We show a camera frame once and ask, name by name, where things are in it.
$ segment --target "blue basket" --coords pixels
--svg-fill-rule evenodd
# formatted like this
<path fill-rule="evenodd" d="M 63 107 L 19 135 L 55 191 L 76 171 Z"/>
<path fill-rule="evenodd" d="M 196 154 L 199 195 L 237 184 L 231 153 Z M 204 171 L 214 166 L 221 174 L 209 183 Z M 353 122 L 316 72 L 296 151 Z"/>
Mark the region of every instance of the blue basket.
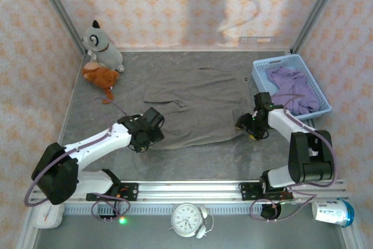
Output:
<path fill-rule="evenodd" d="M 299 120 L 312 119 L 320 117 L 322 114 L 330 112 L 332 110 L 332 106 L 330 106 L 329 102 L 321 92 L 320 87 L 317 85 L 314 77 L 308 70 L 300 55 L 285 55 L 283 57 L 267 58 L 260 59 L 259 61 L 254 61 L 254 67 L 252 68 L 252 77 L 254 78 L 256 86 L 258 87 L 260 92 L 269 92 L 270 95 L 273 95 L 278 91 L 279 88 L 268 80 L 266 70 L 279 66 L 285 66 L 286 68 L 292 68 L 302 71 L 306 75 L 308 84 L 312 87 L 320 102 L 319 111 L 298 115 L 295 116 L 296 118 L 298 118 Z"/>

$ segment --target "purple cloth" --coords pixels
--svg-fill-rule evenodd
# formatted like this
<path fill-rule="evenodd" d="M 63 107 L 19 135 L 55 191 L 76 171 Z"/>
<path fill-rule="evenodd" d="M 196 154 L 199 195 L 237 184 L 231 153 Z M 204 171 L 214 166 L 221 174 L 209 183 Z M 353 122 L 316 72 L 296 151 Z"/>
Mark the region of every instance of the purple cloth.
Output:
<path fill-rule="evenodd" d="M 284 105 L 292 98 L 291 96 L 279 96 L 281 94 L 303 94 L 305 97 L 293 100 L 287 105 L 287 109 L 293 115 L 303 115 L 319 111 L 319 100 L 314 90 L 307 83 L 307 78 L 303 72 L 280 66 L 278 68 L 267 69 L 266 73 L 268 80 L 279 88 L 276 94 L 272 96 L 274 104 Z"/>

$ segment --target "gray floor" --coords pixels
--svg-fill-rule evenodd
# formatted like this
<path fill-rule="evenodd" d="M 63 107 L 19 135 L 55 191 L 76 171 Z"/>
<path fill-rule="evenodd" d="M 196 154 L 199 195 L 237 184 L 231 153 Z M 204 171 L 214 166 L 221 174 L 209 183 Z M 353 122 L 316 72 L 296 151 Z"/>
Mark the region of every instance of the gray floor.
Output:
<path fill-rule="evenodd" d="M 282 52 L 125 52 L 125 71 L 113 89 L 115 101 L 128 114 L 139 114 L 144 83 L 160 68 L 171 65 L 240 71 L 249 78 L 251 96 L 258 92 L 251 76 L 252 62 L 276 57 Z M 107 128 L 93 111 L 92 100 L 101 89 L 79 78 L 62 144 L 74 143 Z M 111 122 L 121 114 L 114 106 L 95 105 Z M 231 141 L 177 150 L 149 150 L 136 154 L 128 148 L 116 150 L 89 165 L 87 171 L 110 169 L 122 180 L 199 180 L 259 178 L 263 171 L 287 163 L 288 143 L 276 131 L 268 139 L 254 141 L 241 135 Z"/>
<path fill-rule="evenodd" d="M 294 209 L 285 206 L 287 215 Z M 344 249 L 340 226 L 313 220 L 311 206 L 276 223 L 247 215 L 217 216 L 206 237 L 183 238 L 172 230 L 170 216 L 127 216 L 127 224 L 103 223 L 91 216 L 66 216 L 51 230 L 39 230 L 34 249 Z"/>

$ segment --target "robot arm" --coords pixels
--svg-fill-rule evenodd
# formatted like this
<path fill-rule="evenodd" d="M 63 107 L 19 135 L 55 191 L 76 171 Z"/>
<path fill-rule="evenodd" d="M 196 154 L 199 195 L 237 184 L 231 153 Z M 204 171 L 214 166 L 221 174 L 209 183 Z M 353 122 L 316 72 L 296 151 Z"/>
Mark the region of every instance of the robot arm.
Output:
<path fill-rule="evenodd" d="M 245 128 L 256 140 L 263 139 L 265 131 L 273 128 L 290 142 L 288 165 L 263 173 L 266 188 L 331 179 L 334 173 L 332 154 L 312 132 L 317 132 L 332 143 L 330 133 L 316 131 L 299 120 L 294 121 L 288 110 L 285 112 L 283 106 L 272 103 L 269 93 L 258 93 L 254 99 L 254 114 L 241 116 L 236 127 Z"/>
<path fill-rule="evenodd" d="M 150 108 L 142 116 L 122 117 L 110 129 L 85 140 L 64 147 L 58 143 L 50 144 L 31 178 L 35 180 L 50 163 L 68 153 L 37 182 L 37 186 L 50 202 L 53 205 L 61 204 L 73 194 L 105 194 L 119 179 L 109 170 L 82 170 L 106 154 L 129 145 L 132 145 L 136 152 L 146 151 L 150 145 L 164 138 L 160 129 L 163 122 L 164 117 L 154 108 Z"/>

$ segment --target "stuffed animal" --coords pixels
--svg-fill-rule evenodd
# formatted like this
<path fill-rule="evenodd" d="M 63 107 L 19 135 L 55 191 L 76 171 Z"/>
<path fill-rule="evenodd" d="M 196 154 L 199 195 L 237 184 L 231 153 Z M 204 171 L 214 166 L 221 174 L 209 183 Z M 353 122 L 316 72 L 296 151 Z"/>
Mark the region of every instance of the stuffed animal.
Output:
<path fill-rule="evenodd" d="M 88 54 L 97 58 L 97 62 L 101 66 L 119 72 L 124 70 L 122 54 L 109 41 L 109 37 L 100 29 L 97 21 L 93 21 L 92 27 L 86 30 L 82 41 L 84 47 L 88 50 Z"/>
<path fill-rule="evenodd" d="M 105 67 L 101 67 L 98 62 L 88 62 L 82 71 L 83 77 L 102 88 L 108 99 L 113 100 L 114 96 L 111 92 L 115 82 L 119 77 L 119 73 Z M 104 104 L 109 104 L 110 101 L 103 100 Z"/>

